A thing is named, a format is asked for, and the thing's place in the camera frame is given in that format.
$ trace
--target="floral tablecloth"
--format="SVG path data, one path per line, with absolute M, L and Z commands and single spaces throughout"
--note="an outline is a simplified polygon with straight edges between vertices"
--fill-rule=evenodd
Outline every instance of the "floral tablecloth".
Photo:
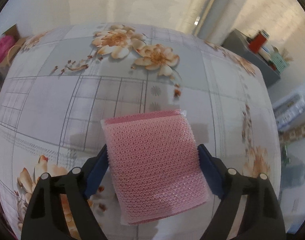
M 100 120 L 179 108 L 197 144 L 247 176 L 265 172 L 278 195 L 277 127 L 254 65 L 149 25 L 65 26 L 29 39 L 0 93 L 0 200 L 17 237 L 39 176 L 65 174 L 102 148 Z M 78 238 L 66 196 L 61 200 Z M 122 225 L 109 171 L 89 200 L 109 239 L 199 239 L 218 204 L 212 195 L 179 215 Z

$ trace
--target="plastic wrap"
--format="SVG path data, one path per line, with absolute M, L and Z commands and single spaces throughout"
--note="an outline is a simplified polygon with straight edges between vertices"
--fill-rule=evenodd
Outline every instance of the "plastic wrap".
M 122 217 L 139 224 L 203 204 L 208 187 L 180 110 L 102 120 Z

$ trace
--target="grid pattern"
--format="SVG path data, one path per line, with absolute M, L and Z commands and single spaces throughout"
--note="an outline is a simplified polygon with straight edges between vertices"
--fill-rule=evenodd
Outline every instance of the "grid pattern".
M 16 132 L 0 125 L 0 180 L 9 189 L 12 189 L 13 149 Z
M 15 194 L 0 180 L 0 203 L 7 220 L 16 235 L 20 235 L 18 229 L 18 213 L 16 210 Z
M 17 163 L 26 158 L 39 158 L 40 155 L 45 155 L 48 161 L 56 163 L 58 157 L 58 145 L 40 141 L 36 138 L 28 137 L 19 132 L 16 133 L 14 153 L 13 153 L 13 171 L 17 174 L 21 172 L 23 167 L 19 167 Z
M 94 32 L 99 32 L 107 26 L 106 23 L 102 24 L 87 24 L 87 25 L 74 25 L 65 35 L 64 40 L 82 38 L 82 37 L 92 37 Z
M 41 38 L 40 42 L 38 42 L 37 46 L 54 42 L 54 41 L 60 41 L 64 39 L 66 34 L 72 29 L 71 25 L 64 26 L 62 28 L 56 28 L 50 32 L 48 32 L 44 37 Z
M 192 128 L 196 144 L 205 144 L 207 149 L 215 155 L 210 94 L 206 91 L 185 88 L 180 98 L 174 99 L 173 90 L 173 85 L 148 82 L 145 111 L 174 109 L 186 111 L 186 118 Z
M 19 78 L 37 76 L 58 43 L 58 41 L 54 41 L 42 45 L 37 44 L 29 49 L 29 51 L 19 51 L 12 62 L 12 67 L 9 69 L 7 77 Z
M 20 114 L 35 78 L 14 78 L 3 96 L 0 107 L 0 124 L 17 130 Z
M 190 34 L 185 34 L 165 28 L 154 27 L 152 29 L 152 38 L 156 40 L 170 41 L 176 44 L 180 44 L 192 51 L 198 50 L 198 45 L 196 44 L 195 37 Z
M 145 91 L 146 81 L 142 80 L 80 77 L 68 107 L 60 145 L 98 152 L 105 144 L 100 121 L 143 112 Z

